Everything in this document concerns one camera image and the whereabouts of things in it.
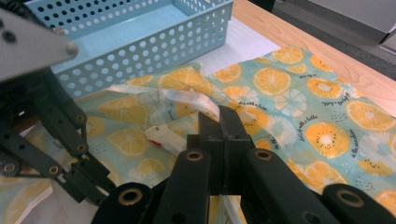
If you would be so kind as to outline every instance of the wooden table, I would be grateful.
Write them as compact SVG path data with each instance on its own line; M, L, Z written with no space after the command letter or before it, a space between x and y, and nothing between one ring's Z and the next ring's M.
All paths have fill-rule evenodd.
M234 0L233 16L280 47L308 49L339 76L396 117L396 81L323 43L248 0Z

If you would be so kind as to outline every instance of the perforated basket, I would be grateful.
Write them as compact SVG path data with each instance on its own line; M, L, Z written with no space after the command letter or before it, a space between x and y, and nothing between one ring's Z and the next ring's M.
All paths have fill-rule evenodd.
M233 0L41 0L27 6L63 27L78 56L52 66L78 98L188 62L225 43Z

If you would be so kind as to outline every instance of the cloth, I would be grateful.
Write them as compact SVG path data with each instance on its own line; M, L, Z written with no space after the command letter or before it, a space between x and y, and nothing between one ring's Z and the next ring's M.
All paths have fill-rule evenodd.
M150 142L146 130L165 125L186 139L198 132L198 112L218 120L217 105L226 105L238 113L256 147L273 150L310 189L321 193L329 184L347 183L396 216L396 119L318 57L286 47L207 77L201 71L201 64L185 64L78 100L89 117L90 152L116 185L153 187L170 175L177 157ZM26 138L65 167L73 161L39 125ZM0 187L3 223L23 217L27 206L19 205L17 213L13 204L41 180L21 181ZM38 189L42 193L50 185ZM230 199L232 212L243 222L238 201ZM210 220L216 222L219 199L212 202Z

